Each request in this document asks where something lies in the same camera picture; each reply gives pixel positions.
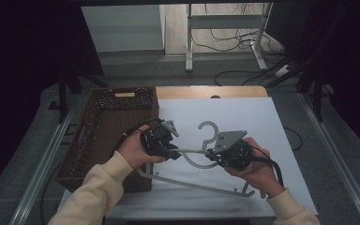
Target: metal rail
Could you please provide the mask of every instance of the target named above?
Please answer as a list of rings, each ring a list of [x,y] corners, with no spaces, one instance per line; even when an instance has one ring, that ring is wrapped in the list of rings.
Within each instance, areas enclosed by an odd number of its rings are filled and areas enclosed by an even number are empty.
[[[344,186],[349,191],[350,196],[352,197],[352,200],[360,213],[360,186],[358,185],[351,171],[347,167],[346,162],[339,153],[338,148],[336,147],[330,134],[326,130],[325,125],[317,119],[317,117],[314,115],[314,112],[311,110],[312,103],[308,99],[307,94],[299,94],[299,97],[304,105],[309,119],[311,120],[314,128],[317,130],[318,135],[320,136],[323,144],[325,145],[325,148],[328,151],[329,156],[332,159],[332,162],[334,163],[337,172],[344,183]]]
[[[69,111],[67,117],[61,124],[57,126],[51,142],[46,148],[45,154],[42,156],[42,159],[37,165],[31,181],[28,183],[27,189],[22,195],[22,199],[20,200],[19,205],[17,206],[17,209],[9,223],[10,225],[23,225],[28,219],[32,206],[34,205],[37,195],[42,187],[43,181],[45,180],[46,174],[52,165],[58,146],[60,145],[63,135],[66,132],[68,123],[74,113],[77,99],[78,97],[73,97],[69,101]]]

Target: white board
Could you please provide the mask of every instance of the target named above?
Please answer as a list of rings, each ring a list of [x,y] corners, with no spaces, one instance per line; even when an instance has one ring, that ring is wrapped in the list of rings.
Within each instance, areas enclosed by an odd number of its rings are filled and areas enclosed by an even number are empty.
[[[213,137],[214,131],[211,127],[198,129],[198,125],[203,121],[216,123],[219,131],[246,130],[246,137],[253,137],[262,148],[270,151],[271,158],[282,170],[285,187],[291,190],[294,198],[317,214],[270,97],[160,100],[159,118],[174,121],[180,136],[174,137],[172,143],[180,148],[201,149],[203,140]],[[212,163],[202,155],[188,155],[201,164]],[[245,184],[245,181],[230,176],[219,166],[201,170],[189,165],[182,157],[155,164],[154,173],[229,191],[234,191],[235,188],[241,191]],[[273,210],[266,200],[261,198],[260,192],[255,191],[253,196],[244,198],[153,180],[152,191],[125,194],[107,215],[107,219],[274,216]]]

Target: cream sleeve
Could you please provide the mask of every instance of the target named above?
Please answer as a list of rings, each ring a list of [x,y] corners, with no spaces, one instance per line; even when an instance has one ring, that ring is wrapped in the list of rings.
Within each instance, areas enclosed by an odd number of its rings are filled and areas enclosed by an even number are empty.
[[[321,224],[309,208],[297,203],[287,188],[275,198],[267,199],[267,202],[276,213],[275,225]]]
[[[49,224],[101,224],[124,194],[122,182],[133,169],[115,152],[103,165],[94,166],[83,184],[67,199]]]

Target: wire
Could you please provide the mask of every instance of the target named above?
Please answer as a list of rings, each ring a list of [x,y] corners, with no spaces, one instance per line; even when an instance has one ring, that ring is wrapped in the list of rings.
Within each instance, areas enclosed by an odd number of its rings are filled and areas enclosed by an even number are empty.
[[[262,78],[260,81],[259,81],[259,85],[262,84],[262,82],[264,82],[266,79],[274,76],[283,66],[285,66],[290,60],[285,60],[283,63],[278,63],[277,64],[277,67],[275,67],[272,71],[271,74],[268,74],[267,76],[265,76],[264,78]]]
[[[227,70],[223,72],[219,72],[215,75],[214,81],[217,86],[221,86],[221,84],[218,82],[218,77],[225,73],[261,73],[260,71],[247,71],[247,70]]]
[[[289,127],[283,127],[283,128],[289,130],[292,133],[294,133],[299,138],[299,140],[300,140],[299,145],[297,145],[297,147],[292,148],[292,151],[299,150],[303,146],[303,138],[302,138],[302,136],[299,133],[297,133],[296,130],[294,130],[292,128],[289,128]]]
[[[146,121],[144,121],[144,122],[141,122],[141,123],[133,126],[133,127],[130,128],[130,129],[128,129],[128,130],[121,136],[121,138],[118,140],[118,142],[116,142],[116,144],[115,144],[115,146],[113,147],[111,153],[109,154],[109,158],[111,158],[111,157],[113,156],[113,153],[114,153],[116,150],[118,150],[118,148],[121,146],[121,144],[125,141],[125,139],[126,139],[130,134],[132,134],[132,133],[133,133],[134,131],[136,131],[136,130],[141,131],[141,130],[139,129],[139,127],[141,127],[141,126],[143,126],[143,125],[146,125],[146,124],[148,124],[148,123],[150,123],[150,122],[153,122],[153,121],[157,121],[157,122],[159,122],[159,123],[162,122],[162,120],[160,120],[159,118],[148,119],[148,120],[146,120]]]
[[[264,57],[264,60],[265,61],[267,61],[267,62],[269,62],[269,63],[271,63],[271,64],[278,64],[279,62],[280,62],[280,60],[282,60],[283,59],[283,57],[286,57],[286,55],[285,54],[282,54],[282,58],[279,60],[279,61],[277,61],[277,62],[274,62],[274,61],[272,61],[272,59],[268,59],[268,57],[267,57],[267,55],[277,55],[277,54],[275,54],[275,53],[263,53],[262,54],[262,57]]]
[[[268,39],[267,47],[268,47],[268,49],[269,49],[272,53],[274,53],[274,54],[281,54],[281,55],[285,54],[285,53],[283,53],[283,52],[276,52],[276,51],[274,51],[273,49],[271,49],[271,37],[269,37],[269,36],[267,36],[267,35],[262,35],[262,36]]]
[[[273,71],[275,69],[278,69],[280,67],[283,67],[287,62],[288,62],[288,58],[287,57],[284,57],[281,61],[279,61],[279,63],[273,65],[272,67],[270,67],[269,69],[267,69],[266,71],[264,71],[263,73],[257,75],[257,76],[254,76],[254,77],[251,77],[251,78],[248,78],[246,80],[244,80],[242,83],[241,83],[241,86],[245,85],[247,82],[251,82],[261,76],[263,76],[264,74],[267,74],[268,72],[270,71]]]
[[[49,184],[51,183],[52,181],[52,178],[54,176],[54,174],[58,171],[58,169],[60,168],[60,164],[57,164],[57,166],[55,166],[53,172],[49,175],[49,178],[48,180],[46,181],[46,184],[45,184],[45,187],[43,188],[43,191],[42,191],[42,195],[40,197],[40,204],[39,204],[39,217],[40,217],[40,222],[43,224],[43,225],[46,225],[48,224],[45,220],[45,213],[44,213],[44,207],[43,207],[43,204],[45,202],[45,195],[46,195],[46,191],[48,189],[48,186]]]
[[[242,9],[242,12],[241,12],[242,14],[245,14],[245,9],[246,9],[246,7],[247,7],[247,4],[244,5],[244,8]],[[204,8],[205,8],[205,13],[206,13],[206,15],[209,15],[209,11],[207,10],[207,5],[206,5],[206,4],[204,4]],[[239,8],[239,5],[236,4],[236,8],[232,11],[231,14],[233,14],[238,8]],[[236,29],[235,36],[234,36],[234,37],[226,37],[226,38],[217,38],[217,37],[215,37],[215,35],[213,34],[212,29],[209,29],[209,30],[210,30],[210,33],[212,34],[213,39],[215,39],[215,40],[238,39],[237,34],[238,34],[239,29]]]
[[[235,34],[234,37],[225,37],[225,38],[217,38],[217,37],[215,37],[215,36],[213,35],[212,30],[211,30],[211,33],[212,33],[212,36],[213,36],[213,38],[214,38],[215,40],[230,40],[230,39],[240,40],[241,38],[244,38],[244,37],[246,37],[246,36],[254,35],[255,33],[257,33],[257,31],[253,31],[253,32],[251,32],[251,33],[246,33],[246,34],[244,34],[244,35],[239,35],[239,36],[238,36],[238,34]]]
[[[278,179],[279,183],[283,186],[282,172],[281,172],[281,170],[280,170],[280,168],[279,168],[279,165],[278,165],[273,159],[271,159],[267,154],[265,154],[265,153],[262,151],[262,149],[257,148],[257,147],[255,147],[255,146],[250,146],[250,147],[252,147],[252,148],[260,151],[263,155],[266,156],[266,158],[265,158],[265,157],[254,157],[254,158],[253,158],[253,161],[265,162],[265,163],[267,163],[267,164],[269,164],[269,165],[272,165],[272,166],[274,167],[274,169],[276,170],[277,179]]]
[[[258,147],[255,147],[255,146],[252,146],[252,145],[251,145],[250,147],[258,150],[259,152],[261,152],[261,153],[262,153],[265,157],[267,157],[268,159],[271,159],[267,154],[264,153],[264,151],[263,151],[262,149],[260,149],[260,148],[258,148]]]
[[[234,46],[233,48],[230,48],[230,49],[228,49],[228,50],[220,50],[220,49],[216,49],[216,48],[210,47],[210,46],[208,46],[208,45],[202,45],[202,44],[197,43],[197,42],[194,40],[194,37],[192,36],[192,34],[191,34],[191,39],[192,39],[192,42],[194,42],[194,44],[196,44],[197,46],[205,47],[205,48],[208,48],[208,49],[211,49],[211,50],[215,50],[215,51],[218,51],[218,52],[223,52],[223,53],[229,52],[229,51],[232,51],[232,50],[238,48],[239,45],[240,45],[241,43],[243,43],[243,42],[251,41],[251,39],[241,40],[241,41],[240,41],[236,46]]]

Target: table leg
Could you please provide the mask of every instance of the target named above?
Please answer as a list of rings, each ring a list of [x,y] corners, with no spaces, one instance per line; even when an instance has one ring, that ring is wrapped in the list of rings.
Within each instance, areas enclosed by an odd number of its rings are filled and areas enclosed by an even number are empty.
[[[265,26],[267,24],[268,14],[270,12],[271,6],[272,6],[272,3],[269,3],[267,8],[265,9],[265,11],[262,14],[262,21],[260,22],[259,32],[256,36],[256,40],[250,41],[250,44],[252,45],[251,49],[253,51],[253,54],[256,57],[256,60],[257,60],[260,70],[267,70],[267,65],[265,64],[264,59],[261,54],[260,43],[262,42],[263,32],[264,32]]]
[[[191,4],[187,5],[187,50],[186,50],[186,72],[192,71],[192,41],[191,41]]]

